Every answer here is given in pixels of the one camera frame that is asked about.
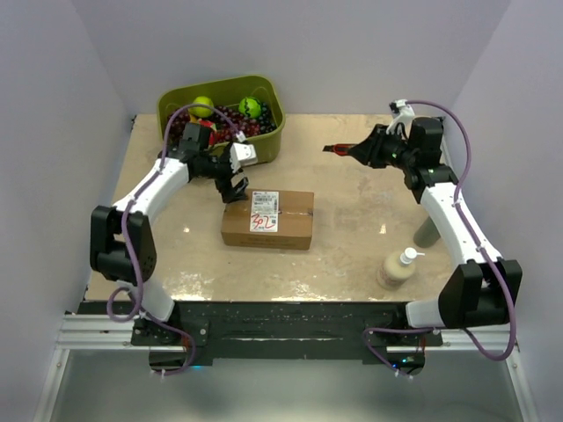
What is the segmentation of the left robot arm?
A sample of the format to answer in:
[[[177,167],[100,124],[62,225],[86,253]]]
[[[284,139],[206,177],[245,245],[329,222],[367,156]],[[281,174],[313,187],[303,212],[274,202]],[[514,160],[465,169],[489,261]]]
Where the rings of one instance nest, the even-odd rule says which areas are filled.
[[[237,133],[220,155],[210,149],[212,130],[186,124],[179,143],[161,152],[142,181],[111,207],[97,206],[91,212],[90,266],[116,283],[116,291],[132,301],[132,310],[117,316],[106,305],[111,320],[125,323],[141,320],[141,332],[163,345],[189,346],[178,320],[175,301],[154,277],[157,250],[151,229],[172,196],[195,178],[215,182],[223,203],[244,200],[247,178],[232,180],[246,166],[256,164],[257,153],[242,133]]]

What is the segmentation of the brown cardboard express box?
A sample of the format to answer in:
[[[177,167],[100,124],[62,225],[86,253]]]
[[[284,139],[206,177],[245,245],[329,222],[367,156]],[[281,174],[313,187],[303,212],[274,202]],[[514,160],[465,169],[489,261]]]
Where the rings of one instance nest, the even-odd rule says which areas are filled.
[[[221,235],[228,246],[307,251],[311,247],[314,193],[246,191],[247,199],[223,211]]]

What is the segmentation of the red black utility knife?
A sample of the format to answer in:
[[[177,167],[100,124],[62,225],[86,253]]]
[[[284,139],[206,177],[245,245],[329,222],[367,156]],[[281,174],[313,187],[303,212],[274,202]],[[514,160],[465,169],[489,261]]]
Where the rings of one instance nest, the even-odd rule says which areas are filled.
[[[347,156],[348,151],[354,147],[354,144],[349,143],[338,143],[333,145],[325,145],[323,147],[324,152],[331,152],[338,156]]]

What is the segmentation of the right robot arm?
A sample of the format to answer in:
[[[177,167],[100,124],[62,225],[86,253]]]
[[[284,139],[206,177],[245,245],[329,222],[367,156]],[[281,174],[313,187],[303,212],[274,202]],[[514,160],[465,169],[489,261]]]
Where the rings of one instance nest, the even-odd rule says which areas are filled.
[[[373,169],[395,167],[404,174],[406,187],[428,213],[450,254],[454,271],[433,300],[406,305],[406,315],[391,327],[394,339],[412,345],[423,329],[461,329],[508,326],[506,359],[516,343],[515,301],[523,270],[491,245],[464,201],[461,178],[441,161],[443,124],[438,118],[413,119],[403,138],[390,126],[378,124],[362,142],[340,146],[336,152],[351,156]]]

